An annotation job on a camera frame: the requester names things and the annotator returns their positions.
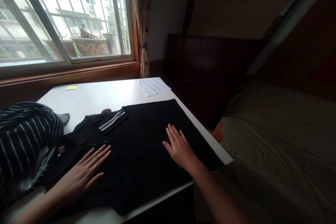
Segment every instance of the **bed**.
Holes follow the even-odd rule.
[[[213,136],[236,186],[274,223],[336,222],[336,102],[251,82]]]

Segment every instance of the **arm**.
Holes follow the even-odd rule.
[[[99,173],[92,178],[110,154],[111,146],[105,147],[91,155],[94,151],[92,148],[50,191],[31,204],[14,224],[45,223],[59,210],[78,200],[103,177],[104,173]]]
[[[183,132],[174,126],[166,128],[170,143],[162,142],[172,159],[195,180],[217,223],[249,223],[232,199],[225,193],[205,165],[196,157]]]

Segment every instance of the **finger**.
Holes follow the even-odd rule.
[[[175,136],[175,138],[181,140],[182,138],[181,138],[179,132],[177,131],[177,129],[175,128],[174,125],[172,126],[172,128],[173,128],[173,132],[174,132],[174,136]]]
[[[90,173],[94,174],[98,168],[103,164],[103,162],[109,157],[111,151],[105,153],[105,155],[100,158],[91,168],[90,168]]]
[[[79,160],[79,162],[77,163],[77,165],[82,164],[89,156],[91,156],[91,154],[93,153],[94,148],[92,148],[91,150],[88,151],[88,153],[85,154],[84,157],[82,157],[81,160]]]
[[[88,163],[90,163],[96,156],[98,156],[104,149],[105,149],[106,145],[103,145],[102,147],[100,147],[95,153],[93,153],[87,160],[85,160],[83,162],[83,165],[87,165]]]
[[[84,191],[90,190],[102,177],[104,177],[105,173],[99,173],[94,176],[84,187]]]
[[[185,135],[183,134],[182,130],[180,130],[180,134],[181,134],[181,137],[182,139],[185,141],[185,142],[188,142]]]
[[[175,138],[173,134],[170,132],[169,128],[166,128],[166,131],[167,131],[168,138],[170,140],[170,144],[173,146],[175,144]]]
[[[109,149],[111,148],[111,145],[109,145],[105,150],[103,150],[98,156],[96,156],[94,159],[91,160],[90,163],[87,164],[87,166],[90,168],[94,166],[101,158],[103,158],[107,152],[110,152]]]
[[[173,137],[176,141],[178,141],[179,138],[175,135],[174,129],[173,129],[173,127],[172,127],[170,124],[168,124],[168,129],[169,129],[169,131],[170,131],[172,137]]]
[[[171,151],[172,151],[173,149],[172,149],[172,147],[170,146],[170,144],[167,143],[166,141],[163,141],[162,144],[163,144],[163,146],[166,147],[166,149],[167,149],[167,151],[169,152],[169,154],[172,155],[172,154],[171,154]]]

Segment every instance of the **paper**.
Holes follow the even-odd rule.
[[[153,96],[171,89],[159,78],[141,79],[138,85],[146,96]]]
[[[77,89],[78,85],[71,85],[71,86],[67,86],[65,90],[75,90]]]

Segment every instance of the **glass pane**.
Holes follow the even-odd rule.
[[[120,0],[125,54],[129,54],[126,6]],[[53,19],[61,41],[73,41],[75,54],[70,58],[120,55],[121,48],[112,0],[40,0]]]
[[[63,58],[29,0],[0,0],[0,67],[59,61]]]
[[[126,2],[125,0],[117,0],[118,2],[118,10],[119,10],[119,18],[121,25],[121,33],[122,33],[122,43],[124,46],[125,54],[130,54],[130,36],[128,30],[128,21],[127,21],[127,11],[126,11]]]

